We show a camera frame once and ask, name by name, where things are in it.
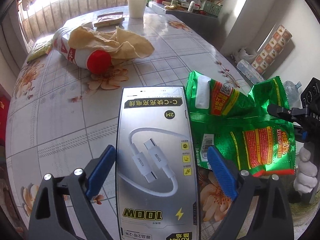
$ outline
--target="usb-c cable image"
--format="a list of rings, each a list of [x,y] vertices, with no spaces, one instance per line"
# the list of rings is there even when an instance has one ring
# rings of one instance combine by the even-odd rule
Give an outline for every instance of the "usb-c cable image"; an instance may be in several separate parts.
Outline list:
[[[171,132],[168,130],[164,130],[164,129],[160,129],[160,128],[151,128],[151,127],[137,128],[129,134],[129,138],[128,138],[129,145],[130,145],[132,152],[133,152],[132,159],[133,159],[134,163],[137,165],[137,168],[139,169],[140,173],[146,178],[147,182],[151,183],[154,180],[156,180],[157,177],[153,173],[153,171],[152,171],[145,155],[143,154],[143,152],[139,152],[139,150],[137,149],[135,144],[132,142],[132,136],[135,133],[142,132],[142,131],[159,132],[159,133],[169,134],[169,135],[173,135],[176,137],[181,137],[186,140],[188,140],[188,138],[185,135],[182,135],[180,133],[175,133],[175,132]],[[162,150],[160,149],[160,147],[158,145],[156,145],[156,143],[154,142],[154,140],[152,138],[150,138],[148,141],[146,141],[144,143],[144,145],[147,148],[148,153],[150,154],[152,160],[155,162],[156,166],[159,169],[162,169],[164,171],[164,173],[167,175],[167,177],[169,179],[171,179],[173,189],[170,192],[164,192],[164,193],[156,192],[156,191],[147,189],[145,187],[142,187],[141,185],[135,183],[131,179],[124,176],[122,173],[119,173],[119,176],[122,179],[124,179],[126,182],[128,182],[130,185],[132,185],[135,188],[137,188],[145,193],[148,193],[150,195],[159,196],[159,197],[169,197],[169,196],[174,195],[178,190],[178,183],[177,183],[177,179],[175,177],[173,170],[169,166],[167,158],[165,157],[165,155],[162,152]]]

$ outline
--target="cardboard box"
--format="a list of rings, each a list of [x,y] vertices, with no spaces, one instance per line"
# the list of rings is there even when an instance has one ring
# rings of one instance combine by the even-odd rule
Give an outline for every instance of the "cardboard box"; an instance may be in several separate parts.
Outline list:
[[[123,89],[116,203],[120,239],[200,240],[197,166],[183,87]]]
[[[181,7],[183,8],[189,8],[189,6],[190,6],[190,3],[185,3],[185,2],[181,3]]]

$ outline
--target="crumpled paper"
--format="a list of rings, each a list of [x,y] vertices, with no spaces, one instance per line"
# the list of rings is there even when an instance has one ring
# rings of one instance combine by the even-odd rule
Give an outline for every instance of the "crumpled paper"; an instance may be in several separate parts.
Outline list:
[[[109,33],[77,27],[70,33],[68,45],[74,49],[101,49],[111,55],[113,65],[128,59],[149,57],[155,50],[146,38],[116,27]]]

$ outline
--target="paper cup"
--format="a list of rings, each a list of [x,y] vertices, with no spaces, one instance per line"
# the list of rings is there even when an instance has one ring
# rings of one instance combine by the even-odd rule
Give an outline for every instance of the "paper cup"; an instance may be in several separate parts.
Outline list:
[[[129,17],[143,18],[148,0],[128,0]]]

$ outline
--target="white plastic bottle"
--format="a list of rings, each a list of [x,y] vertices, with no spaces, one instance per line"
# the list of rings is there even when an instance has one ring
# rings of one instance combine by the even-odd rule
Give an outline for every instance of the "white plastic bottle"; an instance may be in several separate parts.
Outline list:
[[[291,81],[286,81],[284,82],[283,87],[287,95],[289,105],[292,107],[292,105],[300,98],[298,89],[301,87],[301,82],[299,81],[297,84],[294,84]]]
[[[72,30],[69,27],[58,29],[52,39],[53,48],[78,67],[97,75],[105,73],[112,64],[110,54],[100,49],[70,48],[68,40]]]
[[[189,8],[188,8],[188,12],[193,12],[193,9],[195,8],[196,3],[194,1],[191,1]]]

